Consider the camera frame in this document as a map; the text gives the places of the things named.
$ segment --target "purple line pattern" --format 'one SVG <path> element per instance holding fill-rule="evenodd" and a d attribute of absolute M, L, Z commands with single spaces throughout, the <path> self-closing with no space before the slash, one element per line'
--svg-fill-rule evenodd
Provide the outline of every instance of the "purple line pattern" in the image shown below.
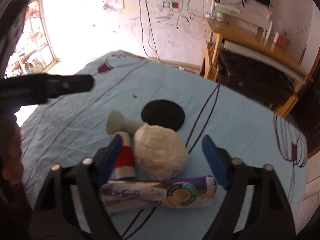
<path fill-rule="evenodd" d="M 78 117 L 80 116 L 86 109 L 88 109 L 90 106 L 94 105 L 96 102 L 98 102 L 106 93 L 110 92 L 113 88 L 115 88 L 116 86 L 118 86 L 119 84 L 121 84 L 132 72 L 134 72 L 135 70 L 141 68 L 142 66 L 146 65 L 148 63 L 148 61 L 146 60 L 145 62 L 143 62 L 142 64 L 140 64 L 139 66 L 133 68 L 132 70 L 130 70 L 126 75 L 123 76 L 123 78 L 121 78 L 117 83 L 115 83 L 113 86 L 111 86 L 109 89 L 107 89 L 104 93 L 102 93 L 102 95 L 100 95 L 95 101 L 93 101 L 91 104 L 87 105 L 85 108 L 83 108 L 79 113 L 77 113 L 74 118 L 72 118 L 67 125 L 57 134 L 57 136 L 53 139 L 53 141 L 50 143 L 50 145 L 46 148 L 46 150 L 36 159 L 36 162 L 33 166 L 33 169 L 27 179 L 27 182 L 25 183 L 24 187 L 27 187 L 27 184 L 36 168 L 36 164 L 38 163 L 39 159 L 45 155 L 45 153 L 49 150 L 49 148 L 52 146 L 52 144 L 57 140 L 57 138 L 65 131 L 65 129 Z"/>
<path fill-rule="evenodd" d="M 110 63 L 109 63 L 109 58 L 111 57 L 114 57 L 114 58 L 123 58 L 123 57 L 134 57 L 134 58 L 138 58 L 140 59 L 139 61 L 137 62 L 130 62 L 130 63 L 127 63 L 127 64 L 123 64 L 123 65 L 119 65 L 119 66 L 112 66 Z M 118 52 L 116 54 L 112 54 L 111 56 L 108 56 L 106 58 L 106 61 L 103 65 L 101 65 L 98 69 L 97 69 L 97 73 L 94 74 L 95 75 L 98 75 L 98 74 L 105 74 L 111 70 L 113 70 L 114 68 L 122 68 L 122 67 L 128 67 L 128 66 L 132 66 L 134 64 L 139 64 L 141 63 L 142 61 L 144 61 L 145 59 L 143 57 L 139 57 L 139 56 L 135 56 L 133 54 L 130 54 L 130 53 L 127 53 L 127 52 L 124 52 L 124 51 L 121 51 L 121 52 Z"/>
<path fill-rule="evenodd" d="M 295 166 L 303 168 L 307 164 L 307 145 L 300 136 L 299 130 L 292 128 L 287 120 L 279 118 L 276 113 L 273 114 L 273 125 L 279 153 L 285 161 L 292 163 L 292 176 L 288 193 L 288 200 L 291 203 L 296 179 Z"/>
<path fill-rule="evenodd" d="M 210 118 L 211 118 L 211 115 L 212 115 L 212 113 L 213 113 L 213 110 L 215 109 L 215 106 L 216 106 L 217 101 L 218 101 L 219 91 L 220 91 L 220 84 L 217 84 L 217 86 L 216 86 L 215 89 L 212 91 L 212 93 L 209 95 L 209 97 L 207 98 L 206 102 L 204 103 L 202 109 L 200 110 L 200 112 L 199 112 L 199 114 L 198 114 L 198 117 L 197 117 L 197 119 L 196 119 L 196 121 L 195 121 L 195 123 L 194 123 L 194 125 L 193 125 L 193 127 L 192 127 L 192 129 L 191 129 L 191 131 L 190 131 L 190 134 L 189 134 L 189 136 L 188 136 L 187 142 L 186 142 L 186 144 L 185 144 L 185 147 L 186 147 L 186 148 L 187 148 L 188 143 L 189 143 L 189 141 L 190 141 L 190 139 L 191 139 L 191 136 L 192 136 L 192 134 L 193 134 L 193 132 L 194 132 L 194 129 L 195 129 L 195 127 L 196 127 L 196 125 L 197 125 L 197 123 L 198 123 L 198 121 L 199 121 L 199 119 L 200 119 L 200 117 L 201 117 L 201 115 L 202 115 L 202 112 L 204 111 L 204 109 L 205 109 L 205 107 L 207 106 L 207 104 L 208 104 L 209 100 L 211 99 L 211 97 L 214 95 L 215 92 L 217 92 L 217 93 L 216 93 L 215 100 L 214 100 L 214 103 L 213 103 L 213 106 L 212 106 L 211 111 L 210 111 L 210 113 L 209 113 L 209 116 L 207 117 L 207 120 L 206 120 L 204 126 L 202 127 L 201 132 L 200 132 L 200 134 L 198 135 L 196 141 L 194 142 L 194 144 L 191 146 L 190 150 L 188 151 L 189 154 L 192 152 L 192 150 L 194 149 L 194 147 L 195 147 L 196 144 L 198 143 L 199 139 L 201 138 L 201 136 L 202 136 L 202 134 L 203 134 L 203 132 L 204 132 L 204 129 L 206 128 L 207 124 L 209 123 L 209 120 L 210 120 Z M 153 213 L 155 212 L 156 209 L 157 209 L 157 208 L 154 207 L 154 208 L 150 211 L 150 213 L 148 214 L 148 216 L 145 218 L 145 220 L 144 220 L 130 235 L 128 235 L 126 238 L 123 238 L 123 237 L 126 235 L 126 233 L 130 230 L 130 228 L 133 226 L 134 222 L 138 219 L 138 217 L 140 216 L 140 214 L 142 213 L 142 212 L 141 212 L 142 210 L 140 210 L 140 211 L 138 212 L 138 214 L 135 216 L 135 218 L 134 218 L 134 219 L 131 221 L 131 223 L 129 224 L 129 227 L 128 227 L 128 228 L 125 230 L 125 232 L 122 234 L 123 240 L 128 240 L 128 239 L 131 238 L 135 233 L 137 233 L 137 232 L 147 223 L 147 221 L 151 218 L 151 216 L 153 215 Z"/>

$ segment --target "table leg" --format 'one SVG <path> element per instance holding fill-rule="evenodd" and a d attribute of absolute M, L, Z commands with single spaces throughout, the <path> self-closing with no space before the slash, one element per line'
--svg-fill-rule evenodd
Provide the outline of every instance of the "table leg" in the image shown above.
<path fill-rule="evenodd" d="M 200 72 L 199 72 L 199 75 L 202 77 L 204 77 L 204 75 L 205 75 L 205 59 L 204 59 L 204 57 L 205 57 L 205 53 L 202 58 L 202 64 L 201 64 Z"/>
<path fill-rule="evenodd" d="M 219 56 L 223 36 L 220 33 L 214 33 L 214 36 L 216 37 L 216 45 L 214 47 L 214 51 L 212 55 L 212 66 L 216 68 L 218 64 L 218 56 Z"/>
<path fill-rule="evenodd" d="M 209 44 L 212 43 L 212 37 L 213 37 L 213 31 L 210 31 L 210 36 L 209 36 Z"/>
<path fill-rule="evenodd" d="M 289 97 L 288 101 L 283 105 L 276 108 L 275 112 L 277 115 L 285 118 L 290 111 L 293 109 L 293 107 L 298 102 L 298 97 L 296 95 L 292 95 Z"/>
<path fill-rule="evenodd" d="M 204 79 L 209 78 L 211 71 L 212 71 L 211 53 L 209 49 L 209 43 L 206 42 L 204 47 Z"/>

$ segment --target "sticker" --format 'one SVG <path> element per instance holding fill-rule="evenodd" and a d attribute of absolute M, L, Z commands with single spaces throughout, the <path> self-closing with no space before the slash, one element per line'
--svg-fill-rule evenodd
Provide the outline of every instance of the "sticker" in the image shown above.
<path fill-rule="evenodd" d="M 188 206 L 196 200 L 197 196 L 196 187 L 187 182 L 175 183 L 167 190 L 167 201 L 172 206 Z"/>
<path fill-rule="evenodd" d="M 170 8 L 170 3 L 167 1 L 163 2 L 163 8 Z"/>
<path fill-rule="evenodd" d="M 172 2 L 172 8 L 179 8 L 178 2 Z"/>

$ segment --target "cable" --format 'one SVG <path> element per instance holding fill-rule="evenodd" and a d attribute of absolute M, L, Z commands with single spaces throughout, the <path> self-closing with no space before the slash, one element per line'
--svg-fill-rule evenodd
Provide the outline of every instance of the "cable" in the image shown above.
<path fill-rule="evenodd" d="M 190 1 L 191 0 L 188 0 L 188 2 L 187 2 L 187 11 L 190 14 L 190 20 L 193 21 L 195 17 L 202 18 L 202 16 L 196 15 L 196 14 L 194 14 L 194 13 L 189 11 L 189 3 L 190 3 Z"/>
<path fill-rule="evenodd" d="M 144 48 L 144 41 L 143 41 L 143 26 L 142 26 L 142 13 L 141 13 L 141 0 L 139 0 L 139 10 L 140 10 L 140 23 L 141 23 L 141 30 L 142 30 L 142 47 L 143 47 L 143 50 L 144 50 L 144 53 L 147 55 L 147 57 L 149 57 L 149 55 L 147 54 L 146 52 L 146 49 Z"/>
<path fill-rule="evenodd" d="M 148 3 L 147 3 L 148 0 L 146 0 L 146 8 L 147 8 L 147 12 L 148 12 L 148 19 L 149 19 L 149 28 L 151 30 L 151 35 L 152 35 L 152 39 L 153 39 L 153 44 L 155 45 L 155 50 L 156 50 L 156 54 L 157 54 L 157 58 L 159 60 L 160 63 L 163 63 L 161 60 L 160 60 L 160 57 L 159 57 L 159 54 L 158 54 L 158 50 L 157 50 L 157 46 L 156 46 L 156 42 L 155 42 L 155 38 L 153 36 L 153 31 L 152 31 L 152 26 L 151 26 L 151 20 L 150 20 L 150 13 L 149 13 L 149 8 L 148 8 Z"/>
<path fill-rule="evenodd" d="M 151 34 L 151 28 L 149 28 L 148 44 L 149 44 L 150 49 L 152 49 L 156 53 L 156 50 L 153 47 L 151 47 L 151 45 L 150 45 L 150 34 Z"/>
<path fill-rule="evenodd" d="M 203 0 L 203 3 L 202 3 L 202 8 L 203 8 L 202 20 L 203 20 L 203 26 L 204 26 L 204 36 L 203 36 L 203 37 L 201 37 L 201 38 L 195 38 L 195 37 L 192 36 L 192 34 L 191 34 L 191 24 L 190 24 L 188 18 L 187 18 L 185 15 L 180 14 L 180 15 L 178 16 L 178 20 L 177 20 L 177 24 L 176 24 L 177 31 L 179 31 L 179 28 L 178 28 L 179 19 L 180 19 L 180 17 L 185 17 L 185 19 L 188 21 L 188 24 L 189 24 L 189 34 L 190 34 L 190 36 L 191 36 L 194 40 L 196 40 L 196 41 L 200 41 L 200 40 L 204 39 L 204 38 L 206 37 L 206 35 L 207 35 L 207 28 L 205 27 L 205 22 L 204 22 L 204 1 L 205 1 L 205 0 Z M 190 3 L 190 0 L 189 0 L 188 3 L 187 3 L 187 11 L 188 11 L 188 12 L 189 12 L 189 10 L 188 10 L 188 5 L 189 5 L 189 3 Z M 190 21 L 192 21 L 192 20 L 194 19 L 194 18 L 193 18 L 193 19 L 191 18 L 191 15 L 192 15 L 192 14 L 196 17 L 196 15 L 195 15 L 194 13 L 190 13 Z"/>

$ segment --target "light blue bedsheet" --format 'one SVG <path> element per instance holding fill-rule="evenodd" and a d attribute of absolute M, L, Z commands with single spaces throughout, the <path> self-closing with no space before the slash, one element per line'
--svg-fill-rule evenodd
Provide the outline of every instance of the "light blue bedsheet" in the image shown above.
<path fill-rule="evenodd" d="M 142 108 L 149 101 L 174 101 L 186 114 L 185 122 L 178 131 L 180 139 L 186 142 L 198 114 L 215 90 L 199 118 L 187 149 L 196 141 L 216 101 L 201 137 L 210 135 L 218 147 L 225 148 L 232 157 L 243 159 L 247 165 L 262 167 L 265 163 L 271 163 L 286 193 L 290 192 L 292 211 L 294 216 L 297 215 L 306 182 L 306 168 L 297 165 L 303 166 L 307 155 L 306 141 L 302 133 L 282 118 L 278 117 L 275 123 L 272 111 L 224 86 L 217 87 L 217 83 L 123 51 L 104 55 L 89 63 L 80 73 L 94 75 L 92 92 L 60 97 L 48 105 L 39 106 L 22 126 L 23 183 L 32 206 L 54 163 L 60 163 L 63 167 L 76 165 L 82 158 L 94 156 L 99 148 L 110 143 L 112 137 L 106 134 L 106 120 L 111 110 L 116 109 L 127 118 L 141 120 Z M 294 167 L 292 162 L 285 160 L 292 158 L 291 143 L 297 145 Z M 178 178 L 209 174 L 211 170 L 199 140 Z M 139 166 L 137 177 L 150 179 Z M 251 195 L 252 188 L 249 187 L 236 231 L 245 224 Z M 219 187 L 215 202 L 209 207 L 144 210 L 124 239 L 202 239 L 224 196 L 225 191 Z M 152 211 L 142 228 L 136 230 Z M 120 234 L 126 231 L 137 213 L 138 210 L 112 215 Z M 82 215 L 80 220 L 86 228 Z"/>

